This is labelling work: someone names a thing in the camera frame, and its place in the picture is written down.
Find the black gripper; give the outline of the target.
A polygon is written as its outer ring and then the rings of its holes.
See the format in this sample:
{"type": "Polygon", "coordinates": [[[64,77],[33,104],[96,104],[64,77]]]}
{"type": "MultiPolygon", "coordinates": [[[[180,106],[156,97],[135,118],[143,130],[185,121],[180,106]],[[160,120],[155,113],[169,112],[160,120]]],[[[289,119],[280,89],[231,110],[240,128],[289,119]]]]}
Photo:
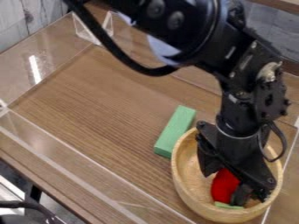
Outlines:
{"type": "Polygon", "coordinates": [[[207,178],[227,168],[239,180],[229,204],[243,207],[249,198],[264,202],[276,188],[276,179],[267,166],[276,158],[268,159],[263,152],[268,131],[256,129],[251,133],[240,133],[204,121],[197,121],[196,130],[203,176],[207,178]]]}

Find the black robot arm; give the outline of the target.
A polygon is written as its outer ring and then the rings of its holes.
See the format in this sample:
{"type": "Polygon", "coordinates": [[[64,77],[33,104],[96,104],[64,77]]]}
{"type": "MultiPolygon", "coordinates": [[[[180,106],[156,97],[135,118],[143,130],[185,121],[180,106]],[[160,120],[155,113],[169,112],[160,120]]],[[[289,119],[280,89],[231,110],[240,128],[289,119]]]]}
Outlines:
{"type": "Polygon", "coordinates": [[[144,32],[169,67],[195,66],[213,75],[221,90],[216,122],[199,122],[197,158],[204,176],[233,182],[213,199],[243,206],[276,189],[267,155],[275,120],[289,101],[279,52],[245,26],[239,0],[104,0],[144,32]]]}

